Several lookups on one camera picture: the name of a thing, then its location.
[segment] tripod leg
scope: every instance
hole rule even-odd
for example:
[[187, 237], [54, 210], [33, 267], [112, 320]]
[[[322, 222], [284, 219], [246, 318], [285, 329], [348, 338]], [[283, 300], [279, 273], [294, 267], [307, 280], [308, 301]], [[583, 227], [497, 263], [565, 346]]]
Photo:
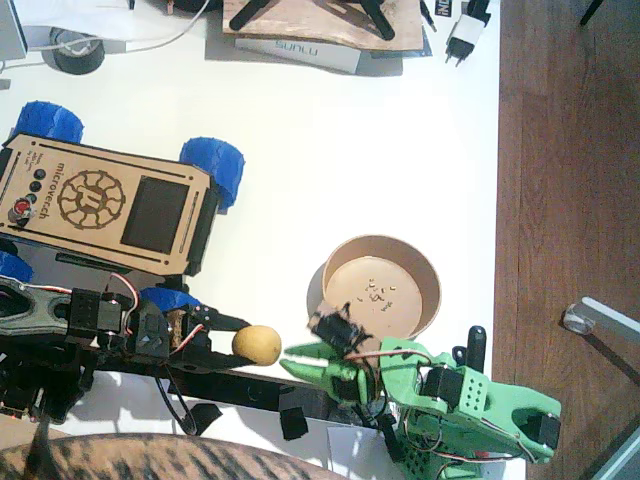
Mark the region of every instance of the tripod leg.
[[382, 10], [380, 10], [378, 2], [376, 0], [360, 0], [360, 5], [362, 5], [364, 11], [367, 12], [367, 15], [371, 17], [371, 20], [373, 20], [376, 27], [378, 27], [382, 38], [387, 42], [389, 40], [393, 40], [393, 37], [396, 36], [396, 32], [393, 31], [393, 27], [387, 20], [387, 17], [385, 17]]
[[242, 10], [240, 10], [235, 17], [229, 22], [231, 30], [238, 31], [244, 27], [249, 20], [251, 20], [256, 13], [266, 7], [271, 0], [249, 0]]

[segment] potato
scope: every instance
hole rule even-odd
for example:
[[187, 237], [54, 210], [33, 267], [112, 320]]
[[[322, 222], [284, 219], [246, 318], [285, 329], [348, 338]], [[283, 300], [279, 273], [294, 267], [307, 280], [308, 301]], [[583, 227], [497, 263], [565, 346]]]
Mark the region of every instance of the potato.
[[280, 335], [271, 327], [245, 327], [233, 337], [233, 353], [248, 358], [262, 367], [273, 365], [282, 351]]

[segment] white paper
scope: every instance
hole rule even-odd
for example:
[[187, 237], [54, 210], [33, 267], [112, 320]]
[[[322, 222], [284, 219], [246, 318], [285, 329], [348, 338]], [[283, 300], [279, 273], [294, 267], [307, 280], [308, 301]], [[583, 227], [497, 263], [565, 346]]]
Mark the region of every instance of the white paper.
[[329, 468], [350, 480], [404, 480], [384, 436], [370, 428], [330, 427]]
[[127, 0], [14, 0], [23, 27], [57, 27], [127, 40], [134, 34]]

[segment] brown bowl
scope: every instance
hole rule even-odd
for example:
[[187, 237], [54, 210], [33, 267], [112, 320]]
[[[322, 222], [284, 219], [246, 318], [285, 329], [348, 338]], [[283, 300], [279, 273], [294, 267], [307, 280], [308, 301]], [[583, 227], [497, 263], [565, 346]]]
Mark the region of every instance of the brown bowl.
[[364, 235], [340, 245], [322, 274], [324, 298], [379, 339], [413, 338], [440, 308], [440, 281], [429, 261], [411, 245]]

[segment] display screen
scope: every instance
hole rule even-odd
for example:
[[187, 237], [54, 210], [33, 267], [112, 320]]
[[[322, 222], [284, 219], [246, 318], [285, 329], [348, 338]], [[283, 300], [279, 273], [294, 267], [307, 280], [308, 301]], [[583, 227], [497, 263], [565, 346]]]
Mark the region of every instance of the display screen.
[[142, 177], [121, 242], [171, 253], [188, 192], [188, 185]]

